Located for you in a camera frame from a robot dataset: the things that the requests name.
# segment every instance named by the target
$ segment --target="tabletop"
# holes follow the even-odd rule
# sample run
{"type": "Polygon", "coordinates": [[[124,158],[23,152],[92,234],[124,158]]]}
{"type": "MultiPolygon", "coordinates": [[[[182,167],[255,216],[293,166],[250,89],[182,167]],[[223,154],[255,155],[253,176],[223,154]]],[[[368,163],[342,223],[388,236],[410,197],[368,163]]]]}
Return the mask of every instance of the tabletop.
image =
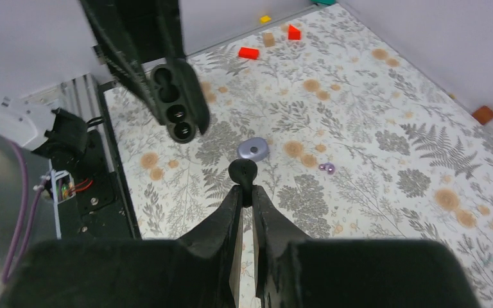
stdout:
{"type": "MultiPolygon", "coordinates": [[[[124,88],[106,91],[143,238],[206,218],[232,186],[237,146],[262,137],[270,156],[255,184],[303,231],[440,241],[493,307],[493,133],[338,4],[264,32],[275,46],[258,33],[189,59],[211,109],[189,144],[124,88]],[[243,46],[259,59],[238,58],[243,46]],[[318,169],[326,162],[335,174],[318,169]]],[[[240,307],[256,307],[248,211],[244,233],[240,307]]]]}

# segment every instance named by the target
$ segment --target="gray oval object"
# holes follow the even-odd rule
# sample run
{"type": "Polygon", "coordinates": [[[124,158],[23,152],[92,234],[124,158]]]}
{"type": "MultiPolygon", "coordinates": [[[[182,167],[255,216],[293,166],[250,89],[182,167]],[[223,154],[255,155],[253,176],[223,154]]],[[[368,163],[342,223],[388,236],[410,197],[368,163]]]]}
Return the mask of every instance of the gray oval object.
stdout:
{"type": "Polygon", "coordinates": [[[259,162],[269,155],[269,145],[267,141],[260,137],[250,138],[243,141],[237,148],[237,155],[241,158],[247,158],[259,162]]]}

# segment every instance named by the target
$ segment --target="floral tablecloth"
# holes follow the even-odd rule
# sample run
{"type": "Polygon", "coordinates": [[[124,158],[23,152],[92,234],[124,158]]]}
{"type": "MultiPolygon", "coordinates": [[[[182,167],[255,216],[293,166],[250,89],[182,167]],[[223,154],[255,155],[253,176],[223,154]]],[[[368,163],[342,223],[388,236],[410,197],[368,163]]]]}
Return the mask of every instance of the floral tablecloth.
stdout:
{"type": "MultiPolygon", "coordinates": [[[[232,186],[237,146],[258,136],[271,153],[256,183],[309,235],[441,241],[493,307],[493,134],[338,4],[290,23],[301,41],[284,24],[267,30],[274,47],[259,33],[190,59],[212,123],[189,144],[124,88],[105,93],[143,237],[207,217],[232,186]],[[259,59],[238,58],[241,46],[259,59]]],[[[259,305],[250,220],[241,307],[259,305]]]]}

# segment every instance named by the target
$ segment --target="red rectangular block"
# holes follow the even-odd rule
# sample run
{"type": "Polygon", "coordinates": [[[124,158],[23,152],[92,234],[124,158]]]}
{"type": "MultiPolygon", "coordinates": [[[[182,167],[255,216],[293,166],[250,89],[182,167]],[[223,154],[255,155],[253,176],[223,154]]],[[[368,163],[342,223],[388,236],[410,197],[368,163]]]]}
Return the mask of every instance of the red rectangular block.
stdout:
{"type": "Polygon", "coordinates": [[[301,39],[301,31],[299,31],[296,27],[289,25],[288,26],[288,39],[289,40],[300,40],[301,39]]]}
{"type": "Polygon", "coordinates": [[[239,49],[239,56],[241,58],[257,60],[260,55],[260,50],[254,48],[241,47],[239,49]]]}

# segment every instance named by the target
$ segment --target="purple cable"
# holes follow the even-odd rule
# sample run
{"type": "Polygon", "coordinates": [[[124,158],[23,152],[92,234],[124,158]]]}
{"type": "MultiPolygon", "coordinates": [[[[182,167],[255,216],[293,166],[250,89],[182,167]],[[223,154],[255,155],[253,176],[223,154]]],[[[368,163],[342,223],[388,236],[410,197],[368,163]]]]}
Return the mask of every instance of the purple cable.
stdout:
{"type": "MultiPolygon", "coordinates": [[[[12,147],[14,154],[16,154],[16,158],[20,165],[20,172],[22,176],[22,199],[20,203],[20,212],[18,213],[18,220],[16,221],[16,227],[14,229],[14,235],[12,236],[12,240],[10,241],[10,247],[8,248],[8,253],[6,255],[6,260],[4,261],[3,274],[1,275],[1,281],[5,284],[8,282],[10,278],[10,268],[12,267],[12,261],[14,260],[14,253],[16,252],[16,248],[18,247],[20,241],[20,233],[22,231],[22,226],[24,224],[25,214],[27,212],[27,203],[29,201],[29,178],[27,173],[26,161],[24,155],[22,154],[22,150],[18,145],[12,141],[9,141],[10,146],[12,147]]],[[[41,185],[46,184],[46,177],[41,182],[41,185]]],[[[40,195],[42,194],[43,189],[39,189],[37,194],[35,195],[35,199],[33,199],[33,205],[31,206],[31,212],[28,218],[28,225],[26,229],[26,234],[24,236],[22,246],[20,249],[20,253],[18,254],[18,258],[22,256],[25,249],[27,248],[27,244],[29,242],[29,237],[31,234],[31,228],[33,227],[33,219],[35,217],[35,209],[37,208],[37,203],[39,202],[40,195]]]]}

